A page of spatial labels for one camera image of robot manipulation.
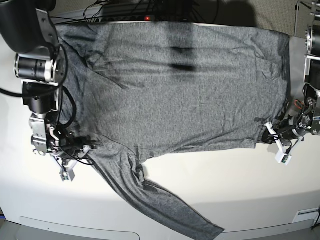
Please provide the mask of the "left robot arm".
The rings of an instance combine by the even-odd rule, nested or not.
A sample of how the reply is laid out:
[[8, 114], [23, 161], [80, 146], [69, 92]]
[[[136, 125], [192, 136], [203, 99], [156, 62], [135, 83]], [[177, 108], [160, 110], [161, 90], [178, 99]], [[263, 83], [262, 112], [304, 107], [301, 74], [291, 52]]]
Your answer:
[[288, 164], [294, 148], [306, 134], [320, 134], [320, 27], [311, 25], [306, 31], [306, 53], [303, 57], [302, 100], [293, 99], [273, 122], [264, 126], [263, 142], [275, 143], [278, 163]]

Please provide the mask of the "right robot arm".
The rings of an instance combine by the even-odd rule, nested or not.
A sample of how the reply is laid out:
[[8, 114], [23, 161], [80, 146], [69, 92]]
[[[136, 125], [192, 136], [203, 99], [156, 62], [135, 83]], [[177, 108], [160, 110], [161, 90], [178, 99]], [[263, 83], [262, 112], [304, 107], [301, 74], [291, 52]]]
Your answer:
[[77, 106], [64, 86], [69, 61], [49, 15], [55, 5], [53, 0], [1, 1], [0, 33], [16, 54], [14, 73], [22, 81], [22, 92], [0, 92], [20, 98], [28, 106], [35, 151], [41, 156], [50, 155], [61, 179], [72, 181], [77, 163], [94, 165], [87, 156], [94, 147], [67, 131], [76, 119]]

